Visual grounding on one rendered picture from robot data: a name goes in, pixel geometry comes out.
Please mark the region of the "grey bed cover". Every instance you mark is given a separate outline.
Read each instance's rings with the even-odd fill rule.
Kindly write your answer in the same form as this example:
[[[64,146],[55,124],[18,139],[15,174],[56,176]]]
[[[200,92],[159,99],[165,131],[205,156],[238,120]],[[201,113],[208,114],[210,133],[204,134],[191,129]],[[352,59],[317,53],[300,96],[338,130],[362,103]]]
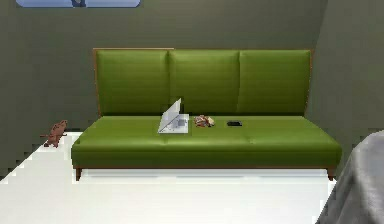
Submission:
[[[352,150],[315,224],[384,224],[384,130]]]

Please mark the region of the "green sofa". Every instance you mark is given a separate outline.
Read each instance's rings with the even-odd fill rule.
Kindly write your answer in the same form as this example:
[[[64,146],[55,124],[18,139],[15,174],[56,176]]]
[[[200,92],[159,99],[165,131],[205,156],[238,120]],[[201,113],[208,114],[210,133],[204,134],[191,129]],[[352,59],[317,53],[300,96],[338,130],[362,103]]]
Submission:
[[[71,148],[77,172],[323,169],[335,177],[340,144],[304,116],[309,49],[96,48],[93,60],[99,117]],[[159,134],[179,98],[188,133]],[[197,127],[199,115],[215,125]]]

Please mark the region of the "brown toy animal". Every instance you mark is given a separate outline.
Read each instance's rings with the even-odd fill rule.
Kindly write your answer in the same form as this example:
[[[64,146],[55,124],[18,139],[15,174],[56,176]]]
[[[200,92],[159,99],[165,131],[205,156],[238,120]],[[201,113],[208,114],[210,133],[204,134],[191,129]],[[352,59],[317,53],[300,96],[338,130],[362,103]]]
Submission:
[[[65,136],[65,129],[67,127],[67,120],[62,120],[53,125],[49,134],[45,134],[47,141],[43,144],[44,147],[53,145],[55,148],[58,147],[60,139]]]

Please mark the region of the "silver open laptop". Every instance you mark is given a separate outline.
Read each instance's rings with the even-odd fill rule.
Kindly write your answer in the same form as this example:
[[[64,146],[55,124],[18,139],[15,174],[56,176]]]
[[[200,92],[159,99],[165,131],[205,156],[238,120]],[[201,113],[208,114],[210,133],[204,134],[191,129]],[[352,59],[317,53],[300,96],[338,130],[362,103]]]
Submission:
[[[179,98],[169,107],[161,117],[158,128],[159,134],[187,134],[189,115],[181,114],[181,101]]]

